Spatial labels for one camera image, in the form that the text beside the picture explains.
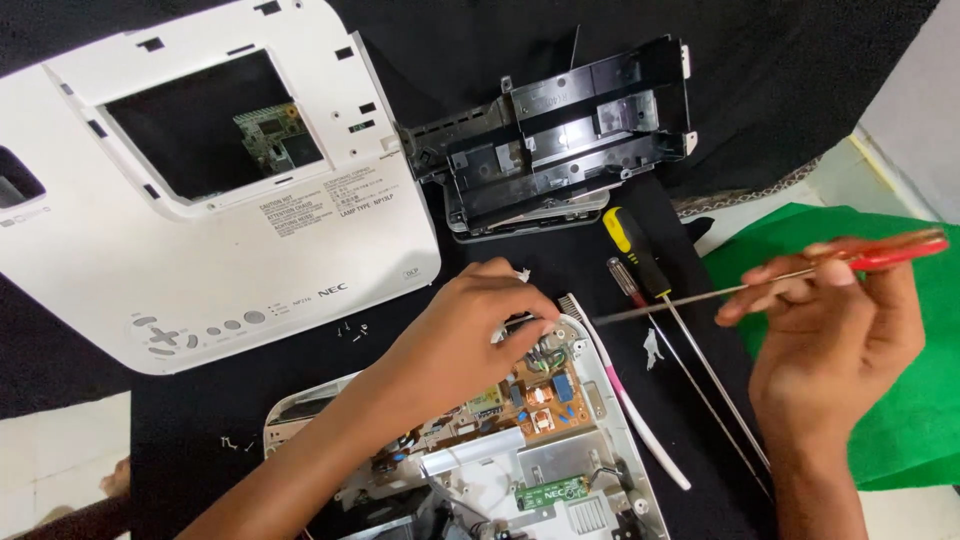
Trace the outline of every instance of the yellow and black screwdriver handle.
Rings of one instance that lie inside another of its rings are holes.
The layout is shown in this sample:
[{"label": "yellow and black screwdriver handle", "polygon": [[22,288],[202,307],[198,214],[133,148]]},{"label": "yellow and black screwdriver handle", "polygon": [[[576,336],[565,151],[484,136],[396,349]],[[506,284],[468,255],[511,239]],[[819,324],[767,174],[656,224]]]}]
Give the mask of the yellow and black screwdriver handle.
[{"label": "yellow and black screwdriver handle", "polygon": [[660,271],[650,251],[650,242],[643,230],[623,207],[613,207],[603,214],[603,224],[617,249],[626,254],[630,267],[654,298],[670,294],[670,282]]}]

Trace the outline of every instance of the round button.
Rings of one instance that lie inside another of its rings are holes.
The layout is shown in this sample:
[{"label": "round button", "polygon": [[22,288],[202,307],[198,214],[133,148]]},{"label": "round button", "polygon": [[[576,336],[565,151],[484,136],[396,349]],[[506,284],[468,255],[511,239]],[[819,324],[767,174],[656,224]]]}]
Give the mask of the round button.
[{"label": "round button", "polygon": [[267,320],[267,317],[259,311],[247,311],[243,315],[243,320],[252,325],[258,325]]}]

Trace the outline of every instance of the screwdriver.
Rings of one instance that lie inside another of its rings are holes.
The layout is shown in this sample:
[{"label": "screwdriver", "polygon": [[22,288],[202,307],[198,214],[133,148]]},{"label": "screwdriver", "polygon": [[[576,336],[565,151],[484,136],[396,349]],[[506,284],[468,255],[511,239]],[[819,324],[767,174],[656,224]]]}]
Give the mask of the screwdriver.
[{"label": "screwdriver", "polygon": [[[643,296],[640,295],[639,288],[636,286],[636,281],[634,277],[627,272],[627,268],[623,265],[623,262],[619,258],[612,257],[607,261],[607,267],[610,268],[610,273],[613,274],[613,278],[616,280],[616,283],[620,285],[620,290],[623,291],[623,294],[630,297],[634,301],[634,306],[637,307],[646,307],[647,302],[643,299]],[[754,475],[756,482],[760,484],[760,489],[763,490],[763,493],[767,494],[767,498],[770,497],[770,492],[767,491],[766,484],[763,483],[763,480],[760,479],[760,476],[757,475],[756,470],[754,469],[754,464],[750,462],[750,459],[747,459],[747,456],[743,453],[743,450],[740,448],[740,445],[736,444],[736,440],[731,435],[730,430],[727,429],[727,425],[724,424],[723,420],[720,418],[720,415],[717,414],[716,409],[713,408],[713,405],[710,404],[710,401],[707,399],[707,396],[704,394],[704,391],[700,389],[700,384],[697,384],[697,381],[693,379],[693,376],[690,375],[690,370],[686,369],[686,364],[680,359],[680,356],[677,355],[677,351],[674,350],[673,345],[670,344],[670,341],[667,340],[666,335],[660,329],[660,325],[657,324],[657,320],[654,319],[654,316],[650,313],[647,314],[647,317],[650,318],[650,322],[654,325],[654,330],[660,335],[660,339],[663,340],[663,343],[666,344],[666,348],[670,350],[670,353],[677,360],[677,363],[680,364],[681,369],[686,373],[686,377],[690,379],[690,384],[693,384],[693,388],[697,391],[697,394],[700,395],[700,399],[704,401],[704,405],[709,409],[710,414],[713,415],[713,419],[717,421],[717,424],[720,425],[720,429],[727,435],[727,438],[730,440],[730,443],[736,449],[736,452],[740,455],[740,458],[743,459],[743,462],[747,465],[747,469],[750,469],[750,474]]]},{"label": "screwdriver", "polygon": [[693,334],[691,334],[690,330],[686,327],[684,319],[670,302],[670,297],[667,296],[672,290],[670,288],[670,282],[657,265],[657,261],[650,251],[650,244],[647,241],[647,237],[643,234],[643,230],[636,223],[634,217],[622,207],[613,207],[607,210],[603,216],[603,223],[607,228],[607,233],[609,233],[613,239],[613,243],[616,244],[617,249],[626,254],[627,260],[633,264],[637,275],[640,277],[640,282],[643,283],[643,287],[655,298],[663,299],[663,303],[666,304],[667,309],[670,309],[674,319],[677,320],[677,324],[680,325],[680,330],[684,332],[686,340],[689,341],[690,346],[693,348],[693,352],[700,358],[700,362],[707,370],[710,379],[713,380],[713,384],[720,392],[724,402],[727,403],[727,407],[730,408],[731,413],[733,413],[736,423],[740,426],[740,429],[743,430],[747,439],[750,440],[751,446],[754,447],[756,454],[760,457],[760,461],[763,462],[763,466],[766,467],[769,472],[770,460],[767,459],[767,455],[760,447],[760,443],[756,441],[756,437],[754,437],[754,434],[750,431],[740,411],[737,410],[736,405],[733,404],[733,400],[730,399],[730,394],[727,393],[727,389],[724,388],[723,383],[720,382],[720,379],[713,371],[713,367],[707,362],[707,357],[704,356],[704,352],[701,351],[700,346],[697,345],[697,340],[693,338]]},{"label": "screwdriver", "polygon": [[[851,270],[854,271],[869,272],[871,270],[879,270],[898,262],[904,262],[914,258],[938,254],[949,247],[949,242],[943,229],[939,227],[929,227],[919,231],[895,234],[880,240],[852,240],[849,242],[848,247],[843,247],[842,243],[840,246],[841,247],[839,247],[836,251],[824,254],[819,258],[812,259],[810,261],[810,268],[800,270],[799,272],[778,276],[772,280],[764,282],[764,284],[778,282],[779,280],[786,280],[789,278],[798,278],[799,276],[810,274],[813,272],[814,266],[818,262],[827,258],[841,259],[850,266]],[[700,300],[713,298],[722,294],[729,294],[741,289],[745,289],[749,286],[751,285],[737,285],[704,294],[698,294],[696,296],[690,296],[674,302],[673,306],[682,306],[684,304],[698,302]],[[632,309],[630,311],[624,311],[623,313],[615,313],[613,315],[596,317],[593,322],[599,327],[616,321],[633,319],[634,317],[640,317],[655,311],[660,311],[661,309],[670,308],[670,304],[664,302],[663,304]]]}]

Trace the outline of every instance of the nec logo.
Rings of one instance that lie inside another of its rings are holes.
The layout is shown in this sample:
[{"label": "nec logo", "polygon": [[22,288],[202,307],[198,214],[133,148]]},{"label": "nec logo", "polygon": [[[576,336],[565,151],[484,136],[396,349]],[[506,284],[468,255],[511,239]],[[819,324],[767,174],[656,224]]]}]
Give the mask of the nec logo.
[{"label": "nec logo", "polygon": [[334,285],[334,286],[332,286],[332,287],[330,287],[330,288],[328,288],[328,289],[319,290],[319,291],[317,291],[317,294],[319,294],[319,295],[322,296],[322,297],[323,297],[323,296],[330,296],[331,294],[333,294],[333,293],[335,293],[335,292],[337,292],[337,291],[346,290],[346,289],[347,289],[347,284],[346,284],[346,283],[340,283],[339,285]]}]

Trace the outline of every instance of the green cloth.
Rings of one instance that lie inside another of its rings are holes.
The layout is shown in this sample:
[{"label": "green cloth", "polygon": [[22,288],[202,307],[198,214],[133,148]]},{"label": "green cloth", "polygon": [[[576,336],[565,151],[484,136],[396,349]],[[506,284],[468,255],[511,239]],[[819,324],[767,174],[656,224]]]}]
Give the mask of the green cloth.
[{"label": "green cloth", "polygon": [[[704,263],[714,284],[727,287],[765,260],[813,242],[846,234],[882,238],[928,225],[849,207],[790,204],[738,233]],[[948,237],[960,238],[960,227],[943,227]],[[916,260],[914,271],[926,347],[853,430],[848,454],[862,490],[960,484],[960,247]],[[762,313],[737,327],[754,357],[766,328]]]}]

